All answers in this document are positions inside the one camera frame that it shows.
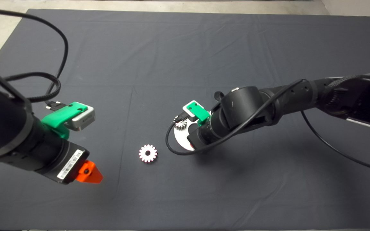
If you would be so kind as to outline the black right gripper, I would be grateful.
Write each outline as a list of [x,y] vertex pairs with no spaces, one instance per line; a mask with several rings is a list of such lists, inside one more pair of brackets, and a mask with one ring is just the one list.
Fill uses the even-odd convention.
[[187,140],[194,150],[200,150],[212,143],[212,133],[207,125],[200,127],[198,124],[191,124],[188,131]]

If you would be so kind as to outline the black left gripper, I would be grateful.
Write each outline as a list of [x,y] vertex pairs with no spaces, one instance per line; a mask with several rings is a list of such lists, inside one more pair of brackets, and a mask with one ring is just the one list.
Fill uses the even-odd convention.
[[59,157],[43,169],[43,176],[63,185],[74,180],[99,184],[103,180],[103,175],[94,162],[87,160],[89,155],[88,149],[66,141]]

